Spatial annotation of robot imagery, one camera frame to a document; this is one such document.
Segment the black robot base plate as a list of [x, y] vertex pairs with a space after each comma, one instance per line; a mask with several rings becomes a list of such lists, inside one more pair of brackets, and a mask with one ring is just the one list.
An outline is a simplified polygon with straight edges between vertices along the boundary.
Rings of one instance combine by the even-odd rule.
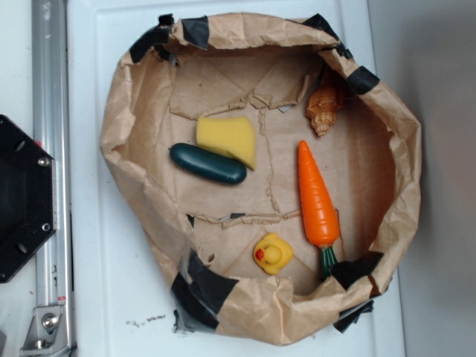
[[7, 283], [55, 232], [54, 159], [1, 116], [1, 282]]

